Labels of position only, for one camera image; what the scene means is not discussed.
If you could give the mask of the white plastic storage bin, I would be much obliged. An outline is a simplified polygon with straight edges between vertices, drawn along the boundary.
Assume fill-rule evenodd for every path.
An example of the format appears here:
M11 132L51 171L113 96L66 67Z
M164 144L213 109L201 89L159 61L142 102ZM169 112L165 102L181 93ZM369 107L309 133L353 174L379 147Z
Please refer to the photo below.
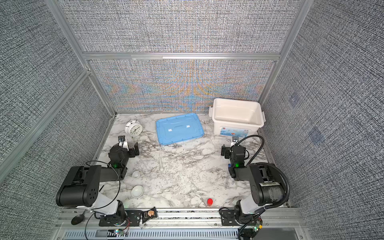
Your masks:
M266 122L258 102L216 98L209 108L214 134L244 138L255 134Z

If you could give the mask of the white alarm clock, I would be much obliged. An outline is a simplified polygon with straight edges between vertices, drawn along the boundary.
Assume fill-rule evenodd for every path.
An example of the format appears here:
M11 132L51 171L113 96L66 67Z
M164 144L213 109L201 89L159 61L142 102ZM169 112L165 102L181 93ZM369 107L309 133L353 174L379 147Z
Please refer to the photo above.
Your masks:
M126 123L125 133L131 137L137 137L143 131L143 126L137 120L132 120Z

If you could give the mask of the small circuit board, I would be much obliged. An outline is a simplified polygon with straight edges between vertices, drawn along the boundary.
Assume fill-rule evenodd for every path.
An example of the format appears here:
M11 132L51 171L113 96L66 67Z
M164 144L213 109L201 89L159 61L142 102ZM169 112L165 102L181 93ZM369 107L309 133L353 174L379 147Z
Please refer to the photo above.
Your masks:
M153 207L147 211L142 211L142 223L146 223L149 220L158 218L158 211L156 207Z

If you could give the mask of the small white ceramic dish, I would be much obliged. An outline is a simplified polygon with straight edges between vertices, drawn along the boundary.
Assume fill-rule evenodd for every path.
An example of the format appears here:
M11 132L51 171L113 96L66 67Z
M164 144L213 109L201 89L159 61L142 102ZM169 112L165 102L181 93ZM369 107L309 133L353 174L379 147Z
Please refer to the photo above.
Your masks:
M140 174L139 171L134 171L133 174L132 174L132 177L133 177L134 179L138 179L140 176L141 176L141 174Z

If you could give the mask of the blue plastic bin lid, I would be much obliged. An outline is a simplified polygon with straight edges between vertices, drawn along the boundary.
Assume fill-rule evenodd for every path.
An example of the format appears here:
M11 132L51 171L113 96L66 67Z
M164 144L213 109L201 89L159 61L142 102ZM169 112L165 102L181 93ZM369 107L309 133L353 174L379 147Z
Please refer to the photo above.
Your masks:
M156 121L160 145L170 145L200 138L204 130L197 114L178 115Z

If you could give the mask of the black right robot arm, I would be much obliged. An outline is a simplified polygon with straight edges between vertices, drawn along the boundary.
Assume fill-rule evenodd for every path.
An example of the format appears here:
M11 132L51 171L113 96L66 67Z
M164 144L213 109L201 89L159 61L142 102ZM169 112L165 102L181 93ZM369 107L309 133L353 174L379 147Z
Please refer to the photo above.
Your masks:
M245 225L253 222L268 209L282 206L289 200L290 186L285 174L273 164L245 164L247 150L240 145L222 146L221 155L230 160L228 170L232 179L249 182L251 193L237 201L233 210L224 209L221 214L224 225Z

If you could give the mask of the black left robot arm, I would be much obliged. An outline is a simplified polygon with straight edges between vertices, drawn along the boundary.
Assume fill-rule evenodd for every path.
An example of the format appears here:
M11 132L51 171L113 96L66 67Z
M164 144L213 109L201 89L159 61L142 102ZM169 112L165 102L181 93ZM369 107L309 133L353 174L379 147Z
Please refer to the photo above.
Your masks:
M108 224L121 226L128 221L128 217L123 202L118 200L119 194L110 199L100 193L99 187L100 183L118 182L118 190L121 190L129 159L140 155L139 144L135 143L133 148L116 144L108 155L110 162L105 167L95 164L70 168L58 190L56 203L59 207L76 207L94 212Z

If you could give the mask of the red capped vial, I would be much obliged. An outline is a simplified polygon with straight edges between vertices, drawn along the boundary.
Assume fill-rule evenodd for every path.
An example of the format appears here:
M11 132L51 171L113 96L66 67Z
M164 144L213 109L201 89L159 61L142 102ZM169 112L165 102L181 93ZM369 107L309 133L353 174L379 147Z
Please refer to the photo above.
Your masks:
M207 206L212 206L213 205L213 200L211 198L207 199Z

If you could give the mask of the aluminium front rail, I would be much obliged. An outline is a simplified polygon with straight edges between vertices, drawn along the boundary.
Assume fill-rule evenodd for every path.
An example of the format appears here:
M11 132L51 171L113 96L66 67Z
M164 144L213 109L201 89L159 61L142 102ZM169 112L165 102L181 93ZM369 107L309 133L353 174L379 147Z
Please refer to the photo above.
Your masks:
M299 209L276 208L246 227L235 221L233 212L218 208L158 209L157 218L143 222L142 209L128 209L131 225L102 224L91 213L72 225L81 210L65 209L51 236L52 240L309 240L309 229Z

